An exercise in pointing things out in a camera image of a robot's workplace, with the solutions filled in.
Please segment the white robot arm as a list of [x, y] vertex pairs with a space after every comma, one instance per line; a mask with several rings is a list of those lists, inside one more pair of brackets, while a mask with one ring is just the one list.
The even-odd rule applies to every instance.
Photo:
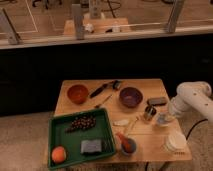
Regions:
[[176, 96], [168, 104], [168, 112], [174, 117], [180, 117], [190, 108], [194, 108], [213, 123], [211, 93], [212, 88], [207, 82], [183, 82], [177, 86]]

